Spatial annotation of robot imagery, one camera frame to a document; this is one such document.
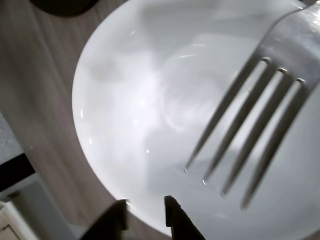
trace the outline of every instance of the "gray wood grain surface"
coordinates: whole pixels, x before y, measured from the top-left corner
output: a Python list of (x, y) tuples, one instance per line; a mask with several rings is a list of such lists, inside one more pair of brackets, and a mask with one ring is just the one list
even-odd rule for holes
[[(91, 170), (72, 116), (72, 84), (82, 49), (124, 0), (100, 0), (73, 18), (29, 0), (0, 0), (0, 112), (69, 223), (88, 226), (114, 198)], [(127, 236), (167, 240), (129, 216)], [(320, 239), (315, 235), (308, 240)]]

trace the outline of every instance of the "black object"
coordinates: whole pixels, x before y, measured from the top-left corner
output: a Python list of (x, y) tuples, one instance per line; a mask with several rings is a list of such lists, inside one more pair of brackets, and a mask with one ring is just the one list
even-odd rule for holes
[(42, 11), (59, 16), (74, 17), (90, 9), (98, 0), (30, 0)]
[(114, 203), (89, 228), (81, 240), (121, 240), (121, 231), (127, 229), (127, 202)]
[[(164, 198), (164, 205), (165, 224), (171, 228), (172, 240), (205, 240), (172, 196)], [(119, 200), (99, 217), (81, 240), (121, 240), (121, 231), (127, 229), (126, 222), (127, 202)]]
[(206, 240), (172, 196), (164, 197), (165, 225), (171, 227), (172, 240)]
[(23, 153), (0, 165), (0, 192), (34, 174), (27, 156)]

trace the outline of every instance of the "white plate surface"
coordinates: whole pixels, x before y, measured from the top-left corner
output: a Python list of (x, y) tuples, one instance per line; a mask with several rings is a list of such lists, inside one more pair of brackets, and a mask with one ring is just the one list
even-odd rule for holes
[(245, 60), (272, 23), (297, 8), (292, 0), (130, 0), (96, 29), (74, 76), (74, 123), (93, 171), (116, 199), (129, 199), (134, 215), (169, 235), (164, 197), (172, 195), (208, 240), (297, 240), (319, 229), (319, 90), (294, 122), (247, 212), (239, 205), (273, 124), (226, 199), (220, 191), (263, 101), (207, 186), (202, 177), (250, 84), (184, 173)]

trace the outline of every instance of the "metal fork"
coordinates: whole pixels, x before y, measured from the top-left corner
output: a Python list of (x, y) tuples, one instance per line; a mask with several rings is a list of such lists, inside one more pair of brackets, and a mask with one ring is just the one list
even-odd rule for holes
[(299, 89), (290, 100), (259, 159), (251, 182), (241, 202), (240, 207), (243, 211), (248, 208), (257, 187), (266, 173), (282, 139), (290, 128), (290, 125), (320, 81), (320, 0), (308, 8), (287, 14), (277, 21), (264, 36), (263, 40), (224, 95), (189, 158), (185, 172), (188, 171), (197, 154), (259, 61), (266, 62), (267, 66), (241, 106), (203, 178), (203, 183), (206, 185), (210, 175), (221, 161), (229, 144), (261, 96), (265, 87), (277, 71), (281, 72), (282, 78), (279, 84), (244, 142), (222, 189), (222, 197), (228, 194), (267, 123), (292, 87), (294, 81), (298, 81), (300, 83)]

